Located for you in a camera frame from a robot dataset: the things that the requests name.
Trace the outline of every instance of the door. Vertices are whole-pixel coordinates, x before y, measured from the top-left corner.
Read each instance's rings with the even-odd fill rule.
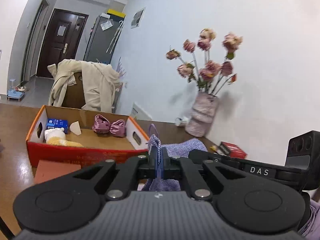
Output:
[[[55,9],[42,45],[37,77],[52,78],[47,66],[74,59],[88,15]]]
[[[106,51],[112,39],[116,35],[116,31],[120,25],[120,21],[124,20],[123,18],[114,15],[110,15],[110,19],[113,19],[113,26],[106,30],[103,30],[101,28],[101,24],[106,22],[108,19],[102,16],[97,18],[96,24],[93,28],[93,32],[90,36],[87,50],[84,55],[85,61],[97,62],[98,60],[105,64],[110,64],[114,50],[111,50],[110,48],[108,53],[106,53]]]
[[[48,2],[46,0],[42,0],[31,27],[25,56],[23,58],[23,69],[21,77],[22,85],[28,82],[30,80],[30,77],[36,74],[36,67],[38,63],[41,43],[45,32],[45,25],[43,25],[43,20],[47,13],[48,6]]]

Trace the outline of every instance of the refrigerator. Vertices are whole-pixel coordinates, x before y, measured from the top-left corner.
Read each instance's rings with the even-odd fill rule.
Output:
[[[113,26],[106,30],[103,30],[101,24],[109,20],[107,17],[110,17],[110,19],[113,20]],[[99,61],[101,63],[110,64],[114,49],[112,50],[111,54],[111,48],[107,53],[106,51],[116,34],[117,28],[123,20],[124,18],[113,14],[101,14],[97,17],[93,29],[90,33],[87,49],[84,54],[84,61]]]

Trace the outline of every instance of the wall outlet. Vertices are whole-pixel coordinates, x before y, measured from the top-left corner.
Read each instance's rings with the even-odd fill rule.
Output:
[[[147,112],[145,112],[140,106],[138,106],[136,103],[133,103],[130,116],[133,119],[137,119],[137,120],[147,120],[147,121],[152,120],[152,117]]]

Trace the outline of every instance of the blue pet feeder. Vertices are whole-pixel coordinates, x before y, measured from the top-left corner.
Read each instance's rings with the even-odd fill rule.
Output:
[[[15,78],[10,79],[11,89],[8,90],[7,99],[9,99],[9,100],[10,99],[17,99],[18,101],[20,101],[24,96],[24,92],[16,91],[16,87],[14,86],[15,81],[16,81]]]

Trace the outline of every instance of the doorway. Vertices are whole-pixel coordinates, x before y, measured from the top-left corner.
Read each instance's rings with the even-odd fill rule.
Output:
[[[52,78],[47,66],[74,59],[88,15],[54,9],[36,71],[37,77]]]
[[[45,32],[45,25],[43,25],[43,21],[48,8],[49,3],[46,0],[42,0],[32,23],[23,57],[21,85],[24,85],[32,76],[36,74],[41,43]]]

